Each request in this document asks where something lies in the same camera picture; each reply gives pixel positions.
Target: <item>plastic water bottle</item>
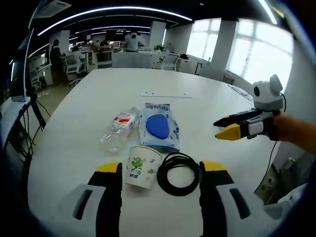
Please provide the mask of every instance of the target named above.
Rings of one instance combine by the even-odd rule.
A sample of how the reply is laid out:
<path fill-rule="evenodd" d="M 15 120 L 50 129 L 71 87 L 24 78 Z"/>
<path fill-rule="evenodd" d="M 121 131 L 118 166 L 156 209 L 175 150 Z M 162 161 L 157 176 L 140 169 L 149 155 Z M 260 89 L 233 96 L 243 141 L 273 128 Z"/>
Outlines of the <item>plastic water bottle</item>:
<path fill-rule="evenodd" d="M 111 153 L 118 152 L 127 140 L 133 128 L 138 126 L 140 110 L 134 106 L 129 111 L 120 113 L 106 129 L 101 139 L 102 147 Z"/>

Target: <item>blue packaging bag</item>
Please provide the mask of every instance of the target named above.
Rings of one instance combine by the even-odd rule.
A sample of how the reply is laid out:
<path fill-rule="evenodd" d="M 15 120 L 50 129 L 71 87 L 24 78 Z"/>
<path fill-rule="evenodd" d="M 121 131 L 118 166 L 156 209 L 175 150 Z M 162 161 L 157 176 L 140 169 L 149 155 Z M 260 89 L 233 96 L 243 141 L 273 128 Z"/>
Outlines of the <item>blue packaging bag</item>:
<path fill-rule="evenodd" d="M 148 132 L 146 128 L 147 119 L 154 115 L 163 115 L 167 118 L 169 126 L 169 136 L 166 139 L 159 139 Z M 150 104 L 146 103 L 145 108 L 141 112 L 139 122 L 139 136 L 141 144 L 150 146 L 160 152 L 178 152 L 179 148 L 179 126 L 173 118 L 169 104 Z"/>

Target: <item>blue gel pad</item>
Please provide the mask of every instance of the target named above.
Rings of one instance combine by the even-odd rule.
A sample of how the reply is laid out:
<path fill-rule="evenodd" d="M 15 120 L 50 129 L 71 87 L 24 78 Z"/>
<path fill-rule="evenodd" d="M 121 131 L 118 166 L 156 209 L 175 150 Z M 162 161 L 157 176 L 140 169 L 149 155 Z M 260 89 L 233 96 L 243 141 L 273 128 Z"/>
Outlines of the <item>blue gel pad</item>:
<path fill-rule="evenodd" d="M 160 139 L 166 139 L 170 133 L 168 120 L 161 114 L 150 116 L 146 121 L 146 128 L 151 135 Z"/>

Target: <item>paper cup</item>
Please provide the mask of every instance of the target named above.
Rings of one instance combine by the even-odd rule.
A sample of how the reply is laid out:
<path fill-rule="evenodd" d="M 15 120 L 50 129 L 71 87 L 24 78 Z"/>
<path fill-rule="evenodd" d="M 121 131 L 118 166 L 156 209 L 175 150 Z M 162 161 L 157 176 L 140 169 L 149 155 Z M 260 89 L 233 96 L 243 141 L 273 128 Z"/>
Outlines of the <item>paper cup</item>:
<path fill-rule="evenodd" d="M 160 166 L 162 155 L 144 146 L 135 146 L 129 150 L 126 184 L 150 189 Z"/>

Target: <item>ceiling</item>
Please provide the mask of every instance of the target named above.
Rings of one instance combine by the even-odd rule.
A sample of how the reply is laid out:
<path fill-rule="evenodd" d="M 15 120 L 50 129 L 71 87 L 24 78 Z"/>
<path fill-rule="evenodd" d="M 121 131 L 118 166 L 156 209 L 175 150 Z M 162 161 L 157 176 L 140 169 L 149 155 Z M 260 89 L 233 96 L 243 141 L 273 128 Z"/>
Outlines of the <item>ceiling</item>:
<path fill-rule="evenodd" d="M 14 7 L 14 2 L 12 8 L 14 9 L 14 15 L 18 16 L 19 24 L 16 22 L 8 21 L 5 25 L 5 32 L 10 37 L 10 44 L 6 47 L 9 52 L 8 61 L 12 58 L 13 51 L 16 50 L 18 45 L 23 40 L 23 37 L 27 34 L 27 27 L 29 19 L 38 4 L 38 0 L 28 0 L 19 3 L 19 7 Z M 151 23 L 155 18 L 159 21 L 165 21 L 167 28 L 174 27 L 175 25 L 183 25 L 192 23 L 186 19 L 182 19 L 173 15 L 168 15 L 160 12 L 144 11 L 144 10 L 131 10 L 131 9 L 120 9 L 120 10 L 110 10 L 110 11 L 100 11 L 94 12 L 86 15 L 82 15 L 66 22 L 63 22 L 47 32 L 38 36 L 38 33 L 51 26 L 52 24 L 65 19 L 74 14 L 80 12 L 97 9 L 101 7 L 109 6 L 144 6 L 162 9 L 166 11 L 171 11 L 193 20 L 200 20 L 206 18 L 222 18 L 224 20 L 236 20 L 237 18 L 250 18 L 259 21 L 271 23 L 266 12 L 263 10 L 262 6 L 257 0 L 209 0 L 209 1 L 139 1 L 135 0 L 125 1 L 121 0 L 119 2 L 106 2 L 104 0 L 93 0 L 93 1 L 78 1 L 78 0 L 64 0 L 71 4 L 70 8 L 54 15 L 51 18 L 38 18 L 33 21 L 32 26 L 35 29 L 34 36 L 32 38 L 32 43 L 30 45 L 30 52 L 35 51 L 39 47 L 45 45 L 48 42 L 49 36 L 54 32 L 60 30 L 70 30 L 71 35 L 75 35 L 75 32 L 84 31 L 91 28 L 113 26 L 113 25 L 136 25 L 150 27 Z M 287 28 L 284 21 L 274 14 L 277 18 L 278 25 L 283 28 Z"/>

